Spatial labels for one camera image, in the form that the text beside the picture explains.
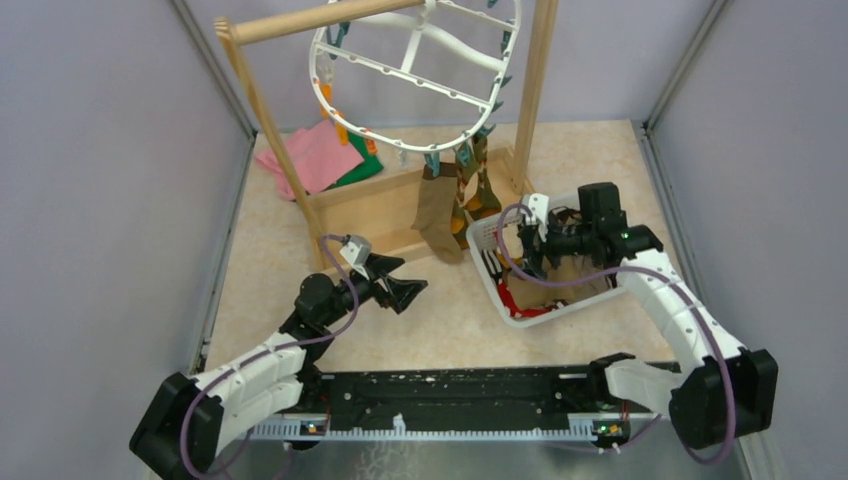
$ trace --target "wooden base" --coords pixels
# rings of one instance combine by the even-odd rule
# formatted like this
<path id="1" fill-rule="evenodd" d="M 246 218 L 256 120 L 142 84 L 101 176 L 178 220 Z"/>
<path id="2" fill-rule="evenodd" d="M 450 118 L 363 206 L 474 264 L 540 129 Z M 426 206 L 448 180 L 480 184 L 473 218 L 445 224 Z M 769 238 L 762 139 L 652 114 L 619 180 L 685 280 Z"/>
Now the wooden base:
<path id="1" fill-rule="evenodd" d="M 512 187 L 512 147 L 489 152 L 489 179 L 492 189 L 506 206 L 517 202 L 521 195 L 535 191 L 529 180 L 521 192 Z M 337 235 L 361 235 L 371 242 L 374 253 L 401 257 L 410 262 L 432 254 L 418 231 L 411 225 L 418 208 L 418 186 L 421 170 L 386 175 L 364 182 L 321 192 L 309 197 L 322 230 Z M 313 271 L 323 271 L 336 277 L 336 271 L 320 249 L 317 239 L 311 239 Z M 346 263 L 338 254 L 339 247 L 331 246 L 333 254 L 342 265 Z"/>

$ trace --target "red object in basket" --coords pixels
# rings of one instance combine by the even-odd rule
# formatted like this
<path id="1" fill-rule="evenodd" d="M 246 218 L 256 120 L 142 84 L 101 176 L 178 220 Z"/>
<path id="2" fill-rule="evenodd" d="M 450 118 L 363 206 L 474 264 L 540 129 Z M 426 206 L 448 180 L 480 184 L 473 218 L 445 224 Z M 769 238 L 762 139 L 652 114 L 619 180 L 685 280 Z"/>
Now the red object in basket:
<path id="1" fill-rule="evenodd" d="M 528 308 L 526 310 L 518 308 L 518 305 L 515 304 L 515 300 L 512 298 L 512 293 L 510 293 L 509 288 L 506 286 L 506 282 L 503 281 L 498 282 L 498 295 L 501 297 L 501 302 L 503 302 L 506 309 L 509 310 L 509 316 L 513 318 L 519 314 L 521 318 L 538 317 L 554 309 L 554 307 Z"/>

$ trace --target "white laundry basket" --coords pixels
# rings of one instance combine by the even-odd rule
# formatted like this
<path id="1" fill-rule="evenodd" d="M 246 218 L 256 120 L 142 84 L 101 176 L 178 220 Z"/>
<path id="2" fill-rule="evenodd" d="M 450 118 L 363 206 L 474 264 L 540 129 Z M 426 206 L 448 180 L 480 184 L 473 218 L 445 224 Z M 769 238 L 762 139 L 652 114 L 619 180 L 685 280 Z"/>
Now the white laundry basket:
<path id="1" fill-rule="evenodd" d="M 577 196 L 577 192 L 560 195 L 557 197 L 550 197 L 549 208 L 556 207 L 569 207 L 575 210 L 580 209 L 580 201 Z M 597 303 L 603 302 L 605 300 L 609 300 L 610 298 L 615 297 L 616 295 L 620 295 L 624 293 L 624 289 L 622 287 L 618 287 L 615 289 L 607 290 L 606 292 L 600 293 L 593 297 L 589 297 L 585 300 L 581 300 L 576 303 L 572 303 L 571 305 L 566 305 L 561 308 L 557 308 L 551 310 L 548 313 L 539 315 L 537 317 L 525 318 L 525 319 L 515 319 L 512 318 L 509 314 L 509 310 L 507 310 L 506 306 L 504 306 L 501 301 L 500 296 L 498 295 L 497 287 L 495 283 L 492 281 L 489 270 L 486 268 L 485 260 L 482 257 L 481 250 L 497 250 L 497 241 L 495 240 L 495 232 L 498 229 L 498 218 L 499 215 L 492 215 L 491 217 L 483 218 L 472 223 L 468 227 L 468 231 L 466 236 L 468 238 L 468 246 L 471 250 L 471 258 L 474 259 L 474 266 L 477 268 L 477 273 L 480 274 L 480 279 L 483 281 L 483 285 L 486 287 L 486 292 L 489 293 L 489 298 L 492 299 L 492 303 L 495 304 L 495 308 L 498 309 L 498 312 L 501 314 L 501 318 L 503 318 L 504 322 L 508 325 L 518 328 L 527 328 L 533 325 L 538 325 L 540 323 L 544 323 L 555 318 L 560 318 L 569 313 L 576 312 L 577 310 L 582 310 L 590 305 L 595 305 Z M 521 219 L 521 212 L 519 210 L 513 210 L 507 215 L 506 221 L 504 222 L 504 226 L 517 224 Z M 510 255 L 515 258 L 521 252 L 510 252 Z"/>

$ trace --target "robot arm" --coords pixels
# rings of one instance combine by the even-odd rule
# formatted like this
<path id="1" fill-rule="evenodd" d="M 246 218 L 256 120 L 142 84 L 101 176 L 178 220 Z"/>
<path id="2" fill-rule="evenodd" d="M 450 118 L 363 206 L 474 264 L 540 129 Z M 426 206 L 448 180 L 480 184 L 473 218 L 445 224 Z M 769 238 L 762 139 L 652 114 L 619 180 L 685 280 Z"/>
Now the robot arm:
<path id="1" fill-rule="evenodd" d="M 617 354 L 592 362 L 595 396 L 605 403 L 630 400 L 671 418 L 680 438 L 691 448 L 720 443 L 726 430 L 726 402 L 719 361 L 726 362 L 736 404 L 735 437 L 769 427 L 777 381 L 777 364 L 766 350 L 750 352 L 707 311 L 674 270 L 662 244 L 643 225 L 627 226 L 618 188 L 612 183 L 593 184 L 579 190 L 581 221 L 559 225 L 547 213 L 548 200 L 534 194 L 522 200 L 524 226 L 523 267 L 542 276 L 541 261 L 558 265 L 565 255 L 589 255 L 602 268 L 620 266 L 621 286 L 633 294 L 668 341 L 680 366 L 670 372 Z M 652 270 L 668 279 L 659 281 L 636 269 Z M 687 304 L 678 290 L 691 300 Z M 693 310 L 703 318 L 716 340 L 714 352 Z"/>
<path id="2" fill-rule="evenodd" d="M 423 280 L 391 277 L 389 272 L 404 260 L 371 253 L 361 237 L 347 237 L 341 254 L 351 264 L 349 277 L 360 303 L 373 298 L 401 313 L 427 286 Z M 206 472 L 238 435 L 276 412 L 313 400 L 304 383 L 311 383 L 317 371 L 313 364 L 329 347 L 327 327 L 353 307 L 353 292 L 345 282 L 334 285 L 326 275 L 308 276 L 295 311 L 267 340 L 215 370 L 168 377 L 133 434 L 130 450 L 162 478 L 192 478 L 180 453 L 180 433 L 189 405 L 197 400 L 186 444 L 191 463 Z"/>

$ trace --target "wooden rod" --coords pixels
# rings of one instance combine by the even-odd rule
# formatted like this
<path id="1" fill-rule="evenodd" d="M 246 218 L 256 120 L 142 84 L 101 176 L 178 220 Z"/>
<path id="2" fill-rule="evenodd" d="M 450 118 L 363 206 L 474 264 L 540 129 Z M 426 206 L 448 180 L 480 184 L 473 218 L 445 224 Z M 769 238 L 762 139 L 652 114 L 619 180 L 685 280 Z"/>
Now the wooden rod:
<path id="1" fill-rule="evenodd" d="M 344 0 L 298 12 L 274 15 L 234 26 L 239 45 L 291 35 L 327 25 L 349 22 L 378 13 L 423 5 L 424 0 Z"/>
<path id="2" fill-rule="evenodd" d="M 315 214 L 314 206 L 307 196 L 303 184 L 300 183 L 297 171 L 291 163 L 289 153 L 286 151 L 286 147 L 280 137 L 280 132 L 277 130 L 277 122 L 274 121 L 271 111 L 268 109 L 268 104 L 265 103 L 262 92 L 259 90 L 259 85 L 256 83 L 256 78 L 253 76 L 247 57 L 239 46 L 235 32 L 233 32 L 232 24 L 227 18 L 219 17 L 215 20 L 215 33 L 218 35 L 218 40 L 221 41 L 224 51 L 227 52 L 227 57 L 233 65 L 233 70 L 236 72 L 239 82 L 247 93 L 247 100 L 250 102 L 256 118 L 259 119 L 262 131 L 268 137 L 268 143 L 271 144 L 271 150 L 274 151 L 274 156 L 277 157 L 277 163 L 280 164 L 286 180 L 288 180 L 289 185 L 292 187 L 294 197 L 300 205 L 303 215 L 306 217 L 309 233 L 314 242 L 314 239 L 324 233 L 323 228 L 318 222 L 318 216 Z"/>
<path id="3" fill-rule="evenodd" d="M 558 6 L 559 0 L 539 0 L 533 14 L 521 112 L 518 115 L 518 129 L 515 135 L 515 157 L 512 161 L 512 188 L 515 193 L 521 193 L 524 179 L 527 178 L 527 162 L 530 160 L 530 146 L 533 143 L 533 132 L 536 130 L 539 100 L 545 83 L 545 70 L 548 66 Z"/>

